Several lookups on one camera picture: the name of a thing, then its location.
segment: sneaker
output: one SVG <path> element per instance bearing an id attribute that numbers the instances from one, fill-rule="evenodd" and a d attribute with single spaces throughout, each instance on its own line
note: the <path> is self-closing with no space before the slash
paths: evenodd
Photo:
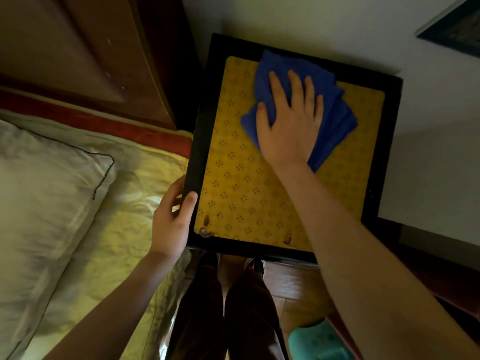
<path id="1" fill-rule="evenodd" d="M 245 260 L 245 265 L 243 265 L 243 269 L 258 272 L 263 279 L 265 276 L 265 260 L 247 259 Z"/>
<path id="2" fill-rule="evenodd" d="M 220 266 L 220 254 L 213 251 L 204 251 L 198 260 L 197 271 L 201 268 L 214 269 L 217 271 Z"/>

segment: tiled floor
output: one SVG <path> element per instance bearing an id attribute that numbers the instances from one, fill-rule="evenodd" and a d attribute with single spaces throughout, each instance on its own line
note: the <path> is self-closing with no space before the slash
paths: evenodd
<path id="1" fill-rule="evenodd" d="M 193 253 L 187 278 L 195 275 L 198 254 Z M 224 300 L 228 289 L 243 271 L 245 258 L 222 255 L 218 278 Z M 275 302 L 280 327 L 288 346 L 289 334 L 298 327 L 313 325 L 335 310 L 318 268 L 267 262 L 265 284 Z"/>

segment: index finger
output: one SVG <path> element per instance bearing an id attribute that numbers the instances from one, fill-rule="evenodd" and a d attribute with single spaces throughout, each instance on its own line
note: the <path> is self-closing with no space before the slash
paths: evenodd
<path id="1" fill-rule="evenodd" d="M 282 84 L 275 72 L 268 73 L 268 79 L 270 80 L 270 88 L 272 89 L 273 102 L 275 103 L 275 109 L 277 111 L 280 108 L 290 108 L 283 90 Z"/>
<path id="2" fill-rule="evenodd" d="M 166 191 L 165 195 L 163 196 L 162 200 L 160 201 L 160 206 L 167 206 L 173 207 L 175 203 L 175 199 L 179 194 L 183 191 L 183 185 L 185 184 L 185 177 L 186 175 L 182 175 L 178 178 L 175 182 L 173 182 L 168 190 Z"/>

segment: leg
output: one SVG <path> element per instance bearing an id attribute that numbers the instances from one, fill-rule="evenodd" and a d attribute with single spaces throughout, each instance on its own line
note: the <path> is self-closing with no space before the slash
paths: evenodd
<path id="1" fill-rule="evenodd" d="M 201 257 L 195 278 L 180 301 L 166 360 L 225 360 L 227 343 L 222 286 L 214 253 Z"/>
<path id="2" fill-rule="evenodd" d="M 226 296 L 225 328 L 230 360 L 288 359 L 273 298 L 262 273 L 251 269 L 245 270 Z"/>

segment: cleaning rag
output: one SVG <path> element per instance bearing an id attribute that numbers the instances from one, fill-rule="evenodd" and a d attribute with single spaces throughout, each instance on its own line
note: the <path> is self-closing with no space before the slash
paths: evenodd
<path id="1" fill-rule="evenodd" d="M 257 102 L 265 103 L 270 126 L 275 122 L 277 114 L 270 90 L 268 73 L 273 71 L 278 76 L 290 104 L 292 97 L 291 84 L 288 78 L 288 71 L 290 70 L 300 77 L 304 89 L 305 78 L 307 76 L 311 77 L 315 87 L 315 101 L 317 96 L 323 95 L 323 119 L 315 146 L 308 160 L 309 167 L 313 172 L 316 172 L 333 149 L 357 127 L 357 119 L 343 101 L 343 90 L 336 85 L 335 74 L 307 60 L 275 54 L 265 49 L 255 73 L 255 97 Z M 241 124 L 256 147 L 260 149 L 256 114 L 257 104 L 242 116 Z"/>

